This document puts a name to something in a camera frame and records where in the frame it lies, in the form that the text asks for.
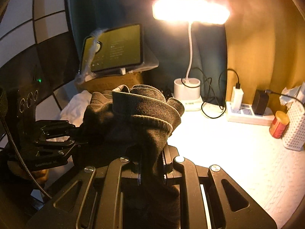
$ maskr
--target dark green fabric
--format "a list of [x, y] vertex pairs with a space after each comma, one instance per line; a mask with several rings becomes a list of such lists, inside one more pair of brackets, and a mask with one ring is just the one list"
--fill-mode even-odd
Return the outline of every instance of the dark green fabric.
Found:
[[128, 146], [142, 149], [141, 186], [149, 204], [149, 223], [152, 228], [179, 228], [180, 198], [174, 186], [163, 184], [161, 151], [168, 137], [181, 123], [183, 105], [176, 99], [165, 100], [162, 93], [147, 85], [136, 85], [132, 89], [122, 85], [112, 91], [112, 100], [94, 92], [88, 105], [82, 133], [93, 145], [103, 145], [87, 156], [78, 156], [78, 164], [86, 165], [90, 157], [101, 158], [111, 152], [124, 154]]

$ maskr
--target white tablecloth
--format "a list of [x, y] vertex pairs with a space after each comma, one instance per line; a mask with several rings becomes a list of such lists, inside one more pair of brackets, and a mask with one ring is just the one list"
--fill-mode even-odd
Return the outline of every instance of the white tablecloth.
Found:
[[[204, 106], [210, 116], [218, 110]], [[196, 165], [218, 164], [280, 229], [305, 194], [305, 151], [287, 150], [267, 126], [229, 122], [225, 115], [208, 119], [201, 111], [185, 112], [181, 120], [168, 144]]]

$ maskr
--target desk lamp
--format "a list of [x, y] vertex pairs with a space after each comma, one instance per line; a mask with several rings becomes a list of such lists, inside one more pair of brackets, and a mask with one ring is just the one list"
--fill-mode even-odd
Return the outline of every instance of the desk lamp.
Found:
[[200, 110], [202, 104], [200, 80], [189, 78], [193, 58], [191, 26], [194, 21], [222, 25], [229, 18], [230, 11], [220, 4], [206, 0], [157, 0], [153, 3], [152, 9], [156, 20], [187, 21], [189, 23], [189, 67], [185, 78], [178, 78], [174, 81], [174, 98], [182, 102], [186, 111]]

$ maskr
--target black power adapter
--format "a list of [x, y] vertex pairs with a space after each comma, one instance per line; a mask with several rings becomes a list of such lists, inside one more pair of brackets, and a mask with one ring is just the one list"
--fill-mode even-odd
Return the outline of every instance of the black power adapter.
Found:
[[254, 99], [252, 102], [252, 110], [255, 115], [263, 115], [265, 113], [269, 95], [264, 90], [257, 89], [255, 91]]

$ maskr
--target power adapter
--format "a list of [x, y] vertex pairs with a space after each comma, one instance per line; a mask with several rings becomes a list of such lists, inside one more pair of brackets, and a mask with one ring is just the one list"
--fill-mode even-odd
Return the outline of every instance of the power adapter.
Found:
[[231, 109], [234, 113], [238, 112], [240, 105], [242, 104], [242, 97], [244, 95], [243, 90], [240, 88], [240, 84], [237, 83], [233, 87], [232, 97], [231, 97]]
[[252, 109], [254, 114], [263, 115], [265, 113], [269, 95], [264, 90], [257, 89], [255, 91], [254, 99], [252, 102]]

